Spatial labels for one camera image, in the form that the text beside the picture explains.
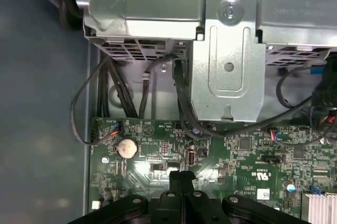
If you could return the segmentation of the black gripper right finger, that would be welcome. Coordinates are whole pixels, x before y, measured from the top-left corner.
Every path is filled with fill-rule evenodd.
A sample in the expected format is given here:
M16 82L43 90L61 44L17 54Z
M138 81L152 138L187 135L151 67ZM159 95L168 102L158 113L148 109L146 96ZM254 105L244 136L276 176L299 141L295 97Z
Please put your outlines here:
M218 204L205 192L194 189L193 180L193 172L181 172L182 191L196 223L306 223L241 195L226 196Z

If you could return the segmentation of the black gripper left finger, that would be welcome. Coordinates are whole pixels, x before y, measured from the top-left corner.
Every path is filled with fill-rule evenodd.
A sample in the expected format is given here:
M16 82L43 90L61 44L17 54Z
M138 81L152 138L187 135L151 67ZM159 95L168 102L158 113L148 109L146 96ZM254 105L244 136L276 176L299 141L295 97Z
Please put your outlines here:
M162 192L158 199L129 195L71 223L180 223L181 173L170 172L169 181L170 189Z

